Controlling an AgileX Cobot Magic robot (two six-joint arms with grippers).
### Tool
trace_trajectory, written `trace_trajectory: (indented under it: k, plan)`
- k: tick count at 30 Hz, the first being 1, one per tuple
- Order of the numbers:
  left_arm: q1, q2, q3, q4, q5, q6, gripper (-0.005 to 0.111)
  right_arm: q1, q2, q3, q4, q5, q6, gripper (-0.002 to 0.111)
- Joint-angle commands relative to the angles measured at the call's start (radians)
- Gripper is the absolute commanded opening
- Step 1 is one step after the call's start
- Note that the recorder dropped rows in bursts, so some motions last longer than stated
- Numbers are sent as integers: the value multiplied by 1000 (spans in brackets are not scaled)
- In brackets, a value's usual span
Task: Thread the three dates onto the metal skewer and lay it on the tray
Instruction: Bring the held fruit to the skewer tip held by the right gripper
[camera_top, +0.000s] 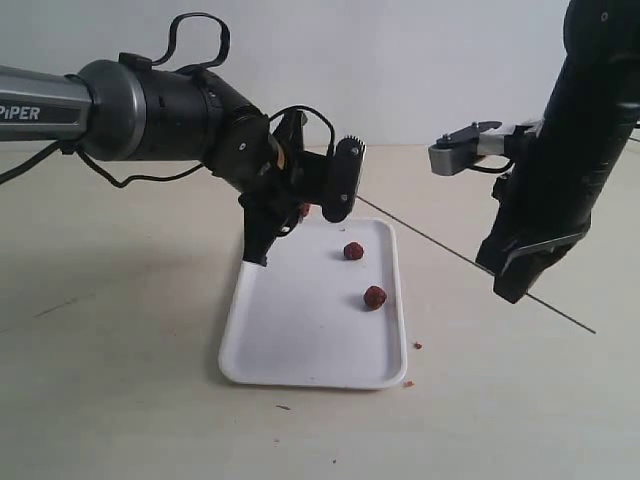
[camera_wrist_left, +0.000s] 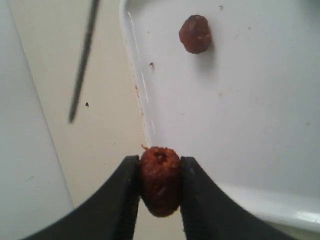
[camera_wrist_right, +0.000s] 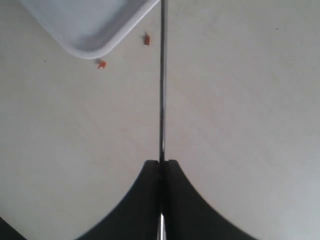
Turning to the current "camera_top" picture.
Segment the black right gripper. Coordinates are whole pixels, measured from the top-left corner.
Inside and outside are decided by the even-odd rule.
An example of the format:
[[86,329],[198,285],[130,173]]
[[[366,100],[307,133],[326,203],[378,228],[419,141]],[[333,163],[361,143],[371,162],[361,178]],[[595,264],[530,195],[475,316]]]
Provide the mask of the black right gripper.
[[517,303],[589,231],[593,192],[554,174],[502,174],[492,196],[498,210],[476,263],[497,276],[496,295]]

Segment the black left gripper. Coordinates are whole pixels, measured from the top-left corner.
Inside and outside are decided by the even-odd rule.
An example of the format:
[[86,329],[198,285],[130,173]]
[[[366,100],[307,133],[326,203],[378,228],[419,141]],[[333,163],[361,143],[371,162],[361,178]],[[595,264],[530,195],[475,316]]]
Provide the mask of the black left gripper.
[[[329,131],[323,154],[305,148],[304,127],[314,116]],[[317,110],[280,110],[270,121],[278,120],[267,133],[269,155],[251,180],[241,189],[239,203],[244,210],[243,260],[267,266],[267,255],[274,242],[291,233],[306,217],[300,207],[320,205],[327,168],[335,152],[335,128]]]

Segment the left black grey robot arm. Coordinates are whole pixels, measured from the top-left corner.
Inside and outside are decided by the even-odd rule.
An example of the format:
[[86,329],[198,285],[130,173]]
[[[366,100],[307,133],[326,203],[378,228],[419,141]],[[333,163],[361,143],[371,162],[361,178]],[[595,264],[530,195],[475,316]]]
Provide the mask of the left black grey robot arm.
[[9,182],[52,153],[79,156],[97,173],[118,161],[189,161],[235,188],[244,211],[246,261],[263,265],[274,241],[310,205],[330,222],[349,213],[346,143],[304,147],[305,106],[275,116],[204,66],[159,71],[143,57],[97,60],[65,76],[5,67],[1,138],[45,147],[1,176]]

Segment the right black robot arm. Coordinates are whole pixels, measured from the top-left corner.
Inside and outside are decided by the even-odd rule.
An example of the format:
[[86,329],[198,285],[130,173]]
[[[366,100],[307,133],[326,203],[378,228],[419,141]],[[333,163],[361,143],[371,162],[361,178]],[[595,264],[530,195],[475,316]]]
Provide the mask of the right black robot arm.
[[541,125],[492,195],[476,256],[516,303],[589,231],[591,211],[639,120],[639,3],[572,1],[566,50]]

